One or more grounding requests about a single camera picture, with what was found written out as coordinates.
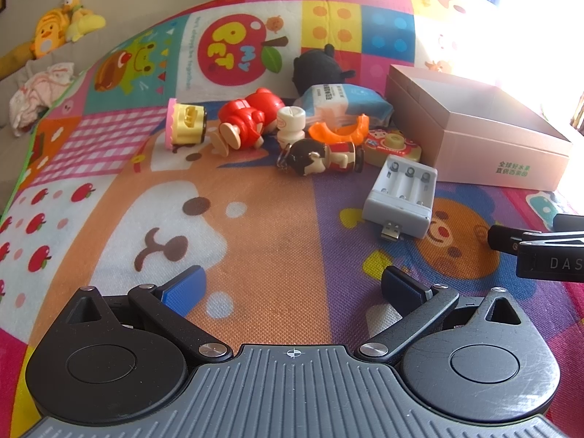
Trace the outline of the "black plush toy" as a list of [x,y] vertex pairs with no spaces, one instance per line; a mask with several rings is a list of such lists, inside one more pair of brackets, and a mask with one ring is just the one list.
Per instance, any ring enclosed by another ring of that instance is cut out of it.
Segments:
[[345,83],[356,76],[353,69],[343,70],[335,60],[335,47],[327,43],[321,50],[311,49],[295,57],[292,82],[299,96],[312,86]]

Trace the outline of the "orange plastic cup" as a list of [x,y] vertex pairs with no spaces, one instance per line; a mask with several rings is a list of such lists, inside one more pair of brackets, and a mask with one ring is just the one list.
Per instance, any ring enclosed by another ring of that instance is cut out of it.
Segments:
[[341,142],[352,142],[355,146],[362,145],[369,133],[370,118],[365,114],[359,115],[354,124],[339,128],[330,128],[325,122],[318,122],[308,128],[308,134],[315,141],[326,145]]

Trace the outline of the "pink white crumpled cloth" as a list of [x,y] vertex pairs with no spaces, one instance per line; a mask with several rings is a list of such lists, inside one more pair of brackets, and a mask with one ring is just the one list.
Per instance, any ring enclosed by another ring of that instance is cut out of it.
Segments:
[[15,137],[29,131],[74,81],[74,63],[59,62],[36,73],[9,102],[9,122]]

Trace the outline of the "red yellow toy camera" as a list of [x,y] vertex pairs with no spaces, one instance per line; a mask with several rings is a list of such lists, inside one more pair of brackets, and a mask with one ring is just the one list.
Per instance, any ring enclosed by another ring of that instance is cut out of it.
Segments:
[[381,167],[389,155],[401,156],[414,162],[419,162],[422,156],[421,146],[410,138],[405,138],[399,130],[371,130],[362,147],[365,162],[377,167]]

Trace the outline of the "yellow duck plush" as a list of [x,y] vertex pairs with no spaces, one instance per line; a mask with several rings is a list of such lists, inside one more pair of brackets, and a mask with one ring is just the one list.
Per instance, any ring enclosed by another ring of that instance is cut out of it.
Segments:
[[105,18],[85,8],[81,0],[64,0],[62,10],[69,18],[65,33],[67,43],[76,43],[87,34],[106,26]]

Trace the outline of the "blue tissue pack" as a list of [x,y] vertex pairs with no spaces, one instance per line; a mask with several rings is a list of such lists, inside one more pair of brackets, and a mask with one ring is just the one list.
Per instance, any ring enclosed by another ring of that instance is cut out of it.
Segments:
[[332,130],[347,127],[361,115],[369,117],[370,128],[386,128],[393,106],[377,92],[352,84],[318,84],[294,101],[306,112],[306,123],[324,122]]

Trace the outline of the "colourful cartoon play mat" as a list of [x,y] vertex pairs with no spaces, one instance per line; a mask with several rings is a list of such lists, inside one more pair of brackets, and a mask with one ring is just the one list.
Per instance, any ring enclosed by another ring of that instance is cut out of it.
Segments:
[[527,32],[485,0],[215,0],[108,47],[4,157],[18,173],[1,223],[1,433],[39,419],[28,362],[74,291],[122,295],[201,266],[189,318],[242,343],[354,346],[392,316],[379,291],[394,265],[464,294],[506,288],[561,370],[549,418],[583,433],[583,289],[516,276],[491,250],[494,223],[547,230],[581,212],[583,176],[532,189],[541,169],[496,155],[494,184],[438,185],[423,239],[385,241],[360,216],[377,171],[300,177],[277,169],[278,143],[220,156],[209,143],[167,149],[167,102],[222,104],[264,87],[295,98],[293,60],[335,48],[354,83],[382,92],[392,65],[533,88],[564,53],[531,52]]

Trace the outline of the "brown-haired boy figurine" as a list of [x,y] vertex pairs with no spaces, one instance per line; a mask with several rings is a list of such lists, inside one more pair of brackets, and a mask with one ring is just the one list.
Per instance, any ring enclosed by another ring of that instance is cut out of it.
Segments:
[[304,138],[288,143],[281,150],[276,166],[292,170],[299,176],[326,171],[360,173],[364,165],[364,150],[351,141],[323,143]]

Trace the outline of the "pink cardboard box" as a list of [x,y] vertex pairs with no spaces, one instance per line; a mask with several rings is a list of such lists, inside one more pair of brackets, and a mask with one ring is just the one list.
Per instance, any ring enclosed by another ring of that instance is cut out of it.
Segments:
[[566,130],[497,86],[393,65],[385,97],[442,182],[553,191],[574,152]]

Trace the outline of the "red bear toy figure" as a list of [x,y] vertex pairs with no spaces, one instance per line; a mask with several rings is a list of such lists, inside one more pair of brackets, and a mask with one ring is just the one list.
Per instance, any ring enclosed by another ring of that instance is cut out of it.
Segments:
[[219,110],[219,126],[210,135],[211,143],[221,156],[231,151],[259,149],[264,135],[276,129],[276,119],[283,100],[266,88],[258,88],[246,98],[226,103]]

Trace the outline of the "white battery charger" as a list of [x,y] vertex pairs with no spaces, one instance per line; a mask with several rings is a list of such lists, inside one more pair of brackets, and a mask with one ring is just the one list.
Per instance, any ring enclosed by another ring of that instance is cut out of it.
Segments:
[[362,218],[381,226],[381,236],[426,235],[433,215],[438,170],[397,155],[389,155],[362,209]]

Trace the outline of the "white cylindrical figurine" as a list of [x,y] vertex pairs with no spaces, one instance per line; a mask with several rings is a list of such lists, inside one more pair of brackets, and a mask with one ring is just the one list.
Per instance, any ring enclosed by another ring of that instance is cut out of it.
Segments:
[[285,106],[278,110],[276,117],[276,138],[281,148],[293,145],[306,136],[306,112],[301,107]]

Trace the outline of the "pink yellow cake toy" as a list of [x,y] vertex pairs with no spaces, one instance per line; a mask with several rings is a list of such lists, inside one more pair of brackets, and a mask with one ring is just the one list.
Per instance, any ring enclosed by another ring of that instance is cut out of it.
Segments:
[[207,111],[203,106],[179,103],[170,98],[165,119],[165,146],[200,145],[207,131]]

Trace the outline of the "yellow tiger plush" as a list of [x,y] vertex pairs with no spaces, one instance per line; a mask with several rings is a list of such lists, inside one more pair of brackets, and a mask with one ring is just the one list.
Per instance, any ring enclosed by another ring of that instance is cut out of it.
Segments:
[[31,51],[34,57],[41,58],[65,44],[65,34],[70,19],[67,13],[55,8],[47,11],[36,24]]

